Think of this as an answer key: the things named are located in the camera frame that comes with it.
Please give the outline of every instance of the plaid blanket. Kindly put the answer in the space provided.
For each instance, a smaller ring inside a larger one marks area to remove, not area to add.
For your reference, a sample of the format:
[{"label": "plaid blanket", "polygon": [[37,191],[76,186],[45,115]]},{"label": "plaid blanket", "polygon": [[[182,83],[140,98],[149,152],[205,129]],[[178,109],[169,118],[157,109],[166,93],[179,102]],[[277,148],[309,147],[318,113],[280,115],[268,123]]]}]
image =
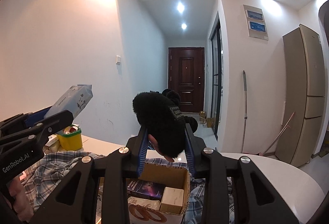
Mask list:
[{"label": "plaid blanket", "polygon": [[[89,155],[94,159],[104,156],[89,152],[60,152],[50,153],[45,155],[40,161],[29,167],[25,172],[27,177],[22,181],[25,187],[25,193],[29,199],[34,212],[38,210],[40,205],[46,200],[49,194],[67,175],[74,165],[83,156]],[[147,159],[147,163],[178,166],[187,168],[185,163],[170,163],[167,160],[156,158]],[[229,190],[229,213],[230,224],[234,223],[234,205],[233,196],[231,194],[232,182],[227,178]],[[204,196],[205,181],[203,179],[190,178],[190,198],[182,224],[198,224],[201,223],[203,196]]]}]

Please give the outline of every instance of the small cardboard box on floor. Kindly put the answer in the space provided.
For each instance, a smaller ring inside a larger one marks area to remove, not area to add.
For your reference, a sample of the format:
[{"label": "small cardboard box on floor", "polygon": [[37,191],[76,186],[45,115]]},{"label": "small cardboard box on floor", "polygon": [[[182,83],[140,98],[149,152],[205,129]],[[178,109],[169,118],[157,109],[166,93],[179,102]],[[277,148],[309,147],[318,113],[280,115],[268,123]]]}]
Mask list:
[{"label": "small cardboard box on floor", "polygon": [[190,174],[182,167],[145,164],[141,180],[161,183],[166,187],[183,189],[183,207],[179,214],[155,211],[139,205],[128,204],[129,218],[133,224],[180,224],[185,215],[190,196]]}]

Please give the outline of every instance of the black fabric label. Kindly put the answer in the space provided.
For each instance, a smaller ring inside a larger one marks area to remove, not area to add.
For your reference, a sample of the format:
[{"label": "black fabric label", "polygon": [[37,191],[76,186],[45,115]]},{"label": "black fabric label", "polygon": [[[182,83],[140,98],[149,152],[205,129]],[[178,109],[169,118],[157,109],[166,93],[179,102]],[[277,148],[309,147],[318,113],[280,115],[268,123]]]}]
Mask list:
[{"label": "black fabric label", "polygon": [[169,106],[169,109],[171,110],[172,115],[175,117],[176,120],[184,118],[184,116],[178,106],[172,105],[172,106]]}]

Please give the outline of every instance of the tile floor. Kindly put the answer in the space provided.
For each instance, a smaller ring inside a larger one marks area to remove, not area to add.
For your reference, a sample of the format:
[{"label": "tile floor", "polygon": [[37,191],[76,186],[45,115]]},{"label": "tile floor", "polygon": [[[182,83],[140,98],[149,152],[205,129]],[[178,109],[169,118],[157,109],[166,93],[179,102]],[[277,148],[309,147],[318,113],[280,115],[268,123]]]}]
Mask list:
[{"label": "tile floor", "polygon": [[208,128],[207,126],[204,126],[203,124],[200,124],[198,114],[189,114],[189,113],[183,113],[183,114],[186,116],[194,117],[198,121],[198,123],[199,123],[198,129],[196,130],[194,135],[199,138],[202,138],[207,147],[215,149],[217,147],[217,140],[216,140],[215,135],[213,134],[213,129]]},{"label": "tile floor", "polygon": [[322,158],[317,156],[310,160],[310,163],[299,167],[300,170],[310,175],[321,187],[324,194],[329,191],[329,154]]}]

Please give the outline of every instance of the black plush toy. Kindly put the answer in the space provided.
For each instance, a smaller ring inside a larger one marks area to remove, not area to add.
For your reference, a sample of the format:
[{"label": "black plush toy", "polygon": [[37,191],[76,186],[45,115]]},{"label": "black plush toy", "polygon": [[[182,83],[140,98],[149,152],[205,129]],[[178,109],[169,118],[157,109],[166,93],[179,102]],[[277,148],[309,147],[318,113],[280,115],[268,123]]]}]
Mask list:
[{"label": "black plush toy", "polygon": [[162,94],[142,92],[133,100],[138,122],[157,140],[160,152],[171,158],[176,158],[185,148],[185,123],[191,125],[193,132],[198,127],[193,117],[182,115],[179,102],[180,96],[170,89]]}]

